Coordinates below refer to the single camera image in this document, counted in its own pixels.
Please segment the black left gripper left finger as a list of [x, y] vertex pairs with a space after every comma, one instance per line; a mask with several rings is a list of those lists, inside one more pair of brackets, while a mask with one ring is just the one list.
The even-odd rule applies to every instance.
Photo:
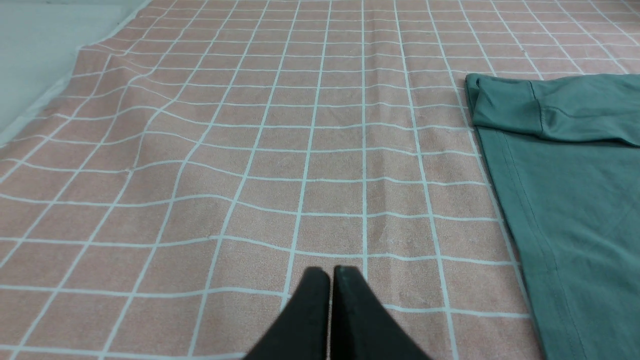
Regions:
[[245, 360], [324, 360], [327, 357], [330, 278], [308, 267], [295, 292]]

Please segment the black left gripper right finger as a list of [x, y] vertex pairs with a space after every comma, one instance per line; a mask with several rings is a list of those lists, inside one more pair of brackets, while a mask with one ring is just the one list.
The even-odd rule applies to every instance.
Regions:
[[332, 360], [429, 360], [387, 312], [357, 267], [333, 270]]

